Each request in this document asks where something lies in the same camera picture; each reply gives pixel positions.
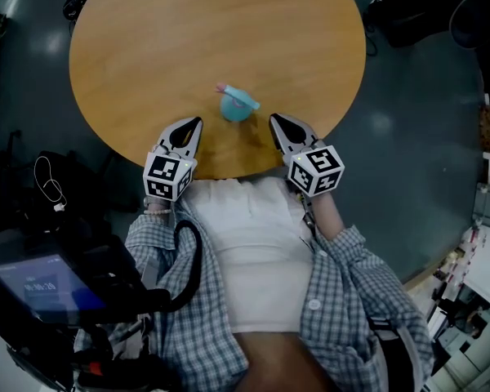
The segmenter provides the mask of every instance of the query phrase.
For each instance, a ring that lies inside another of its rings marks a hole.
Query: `tabletop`
[[[69,61],[83,116],[134,163],[145,164],[165,127],[200,116],[199,179],[280,165],[272,113],[327,135],[354,100],[364,65],[354,0],[88,0]],[[260,109],[226,121],[219,82],[247,91]]]

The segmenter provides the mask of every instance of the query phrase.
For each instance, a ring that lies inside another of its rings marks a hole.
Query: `blue toy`
[[[243,121],[251,116],[253,110],[260,108],[260,104],[254,101],[246,91],[239,90],[228,84],[218,83],[216,91],[223,93],[220,110],[223,117],[228,121]]]

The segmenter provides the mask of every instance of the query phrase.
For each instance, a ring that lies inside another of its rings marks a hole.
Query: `blue checkered shirt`
[[[157,287],[175,297],[189,279],[196,243],[184,229],[175,249],[174,226],[182,220],[192,221],[203,240],[199,289],[180,310],[154,316],[150,352],[180,375],[184,390],[233,390],[247,372],[248,363],[230,331],[211,241],[187,202],[174,205],[171,220],[174,225],[166,225],[157,216],[142,215],[131,225],[126,241],[140,272],[148,257],[159,262]],[[301,314],[300,337],[340,389],[379,391],[377,339],[367,317],[389,319],[394,327],[406,327],[410,332],[426,380],[433,358],[425,321],[392,270],[364,248],[364,241],[355,227],[345,229],[332,241],[316,234],[311,243],[314,268]],[[127,327],[106,327],[113,345],[119,343]],[[90,346],[90,338],[80,331],[75,349]]]

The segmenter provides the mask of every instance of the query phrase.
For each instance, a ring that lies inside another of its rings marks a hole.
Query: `floor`
[[[0,149],[20,129],[19,163],[42,149],[74,149],[97,169],[109,148],[73,97],[64,1],[0,0],[0,12],[12,18],[0,55]],[[355,1],[360,10],[370,2]],[[406,281],[454,248],[470,225],[482,165],[481,82],[474,53],[447,33],[401,49],[379,33],[373,39],[379,53],[367,58],[359,93],[326,141],[346,164],[335,192],[345,221]],[[121,159],[109,173],[117,196],[142,193],[139,166]],[[110,216],[121,236],[132,219]]]

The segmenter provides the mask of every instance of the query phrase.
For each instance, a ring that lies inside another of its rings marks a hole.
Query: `digital display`
[[[105,303],[57,254],[0,265],[0,280],[38,312],[101,310]]]

